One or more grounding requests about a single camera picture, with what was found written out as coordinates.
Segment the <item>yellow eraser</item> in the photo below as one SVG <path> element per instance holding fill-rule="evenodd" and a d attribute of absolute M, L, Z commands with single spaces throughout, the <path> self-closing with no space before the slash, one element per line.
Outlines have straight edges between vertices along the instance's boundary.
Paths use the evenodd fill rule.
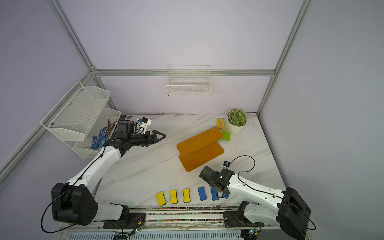
<path fill-rule="evenodd" d="M 171 190 L 170 191 L 170 197 L 171 197 L 171 204 L 177 204 L 178 203 L 178 191 L 177 190 Z"/>

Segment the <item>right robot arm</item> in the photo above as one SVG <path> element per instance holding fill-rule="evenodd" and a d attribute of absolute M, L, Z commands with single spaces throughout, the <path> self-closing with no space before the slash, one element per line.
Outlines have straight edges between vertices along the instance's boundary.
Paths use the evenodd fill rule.
<path fill-rule="evenodd" d="M 272 189 L 249 181 L 229 169 L 218 172 L 208 166 L 203 168 L 199 177 L 219 193 L 246 198 L 239 211 L 248 222 L 279 226 L 296 240 L 306 238 L 311 209 L 295 189 Z"/>

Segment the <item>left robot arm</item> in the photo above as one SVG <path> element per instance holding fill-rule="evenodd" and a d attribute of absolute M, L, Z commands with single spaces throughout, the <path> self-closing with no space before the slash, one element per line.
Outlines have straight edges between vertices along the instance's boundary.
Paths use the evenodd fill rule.
<path fill-rule="evenodd" d="M 57 183 L 51 191 L 52 215 L 57 222 L 86 226 L 92 222 L 124 219 L 126 206 L 99 204 L 93 197 L 98 182 L 108 169 L 132 147 L 148 147 L 165 139 L 156 130 L 144 134 L 114 133 L 97 156 L 66 183 Z"/>

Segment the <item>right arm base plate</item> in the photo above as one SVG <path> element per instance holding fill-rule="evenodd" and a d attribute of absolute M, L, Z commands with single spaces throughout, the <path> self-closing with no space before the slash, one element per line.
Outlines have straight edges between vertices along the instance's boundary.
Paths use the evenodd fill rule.
<path fill-rule="evenodd" d="M 251 223 L 244 216 L 237 214 L 237 212 L 223 212 L 224 224 L 226 228 L 254 228 L 264 227 L 264 223 Z"/>

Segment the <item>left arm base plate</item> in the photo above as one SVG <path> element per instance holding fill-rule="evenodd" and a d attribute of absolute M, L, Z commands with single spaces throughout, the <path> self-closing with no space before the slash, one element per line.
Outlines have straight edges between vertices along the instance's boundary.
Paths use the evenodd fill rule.
<path fill-rule="evenodd" d="M 128 213 L 125 217 L 115 221 L 105 221 L 103 229 L 118 230 L 123 229 L 136 229 L 140 223 L 143 225 L 146 220 L 146 213 Z"/>

